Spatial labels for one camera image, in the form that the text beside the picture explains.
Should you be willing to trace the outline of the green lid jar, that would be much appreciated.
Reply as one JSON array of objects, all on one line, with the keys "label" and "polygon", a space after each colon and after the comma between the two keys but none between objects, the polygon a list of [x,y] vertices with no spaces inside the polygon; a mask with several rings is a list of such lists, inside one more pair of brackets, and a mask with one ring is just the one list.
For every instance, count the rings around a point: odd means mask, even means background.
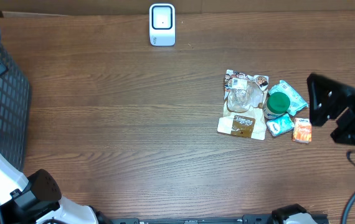
[{"label": "green lid jar", "polygon": [[263,106],[263,115],[269,120],[283,116],[290,107],[289,97],[281,92],[272,93]]}]

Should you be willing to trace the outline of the small teal tissue pack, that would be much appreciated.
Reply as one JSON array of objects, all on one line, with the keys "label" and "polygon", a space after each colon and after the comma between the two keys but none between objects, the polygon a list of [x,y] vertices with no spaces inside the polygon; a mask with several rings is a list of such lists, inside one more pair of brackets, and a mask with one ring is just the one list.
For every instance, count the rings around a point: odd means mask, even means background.
[{"label": "small teal tissue pack", "polygon": [[281,134],[285,134],[289,131],[292,131],[295,127],[295,124],[291,120],[290,115],[286,113],[279,118],[267,121],[266,126],[270,131],[271,135],[273,137],[277,137]]}]

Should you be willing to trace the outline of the brown snack pouch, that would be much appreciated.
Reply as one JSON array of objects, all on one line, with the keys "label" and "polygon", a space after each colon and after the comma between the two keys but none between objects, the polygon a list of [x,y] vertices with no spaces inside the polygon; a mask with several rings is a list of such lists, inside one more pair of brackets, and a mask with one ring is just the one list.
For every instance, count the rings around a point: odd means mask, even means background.
[{"label": "brown snack pouch", "polygon": [[263,106],[268,84],[268,76],[226,70],[223,114],[219,118],[217,132],[264,140],[267,127]]}]

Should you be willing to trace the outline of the teal tissue pack wrapper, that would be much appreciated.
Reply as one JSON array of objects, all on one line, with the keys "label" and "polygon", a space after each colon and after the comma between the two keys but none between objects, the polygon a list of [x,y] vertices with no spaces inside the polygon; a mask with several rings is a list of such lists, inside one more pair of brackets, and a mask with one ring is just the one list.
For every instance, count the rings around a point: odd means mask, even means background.
[{"label": "teal tissue pack wrapper", "polygon": [[269,90],[269,94],[284,93],[290,99],[290,106],[287,109],[287,113],[291,116],[295,116],[297,112],[308,107],[308,103],[302,98],[302,96],[286,81],[280,80],[279,84],[273,86]]}]

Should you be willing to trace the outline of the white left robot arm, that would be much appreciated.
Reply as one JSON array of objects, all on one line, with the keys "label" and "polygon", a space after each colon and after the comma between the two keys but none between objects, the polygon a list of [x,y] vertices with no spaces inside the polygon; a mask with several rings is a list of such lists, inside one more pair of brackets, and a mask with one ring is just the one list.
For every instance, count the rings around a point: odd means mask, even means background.
[{"label": "white left robot arm", "polygon": [[0,223],[108,223],[62,196],[46,170],[23,174],[30,105],[30,83],[0,45]]}]

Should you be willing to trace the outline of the orange tissue pack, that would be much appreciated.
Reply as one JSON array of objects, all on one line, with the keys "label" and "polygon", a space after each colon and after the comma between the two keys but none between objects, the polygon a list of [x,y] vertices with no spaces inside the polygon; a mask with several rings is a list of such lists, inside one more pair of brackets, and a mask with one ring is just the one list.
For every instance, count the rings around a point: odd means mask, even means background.
[{"label": "orange tissue pack", "polygon": [[308,144],[312,140],[312,125],[309,119],[295,118],[292,141]]}]

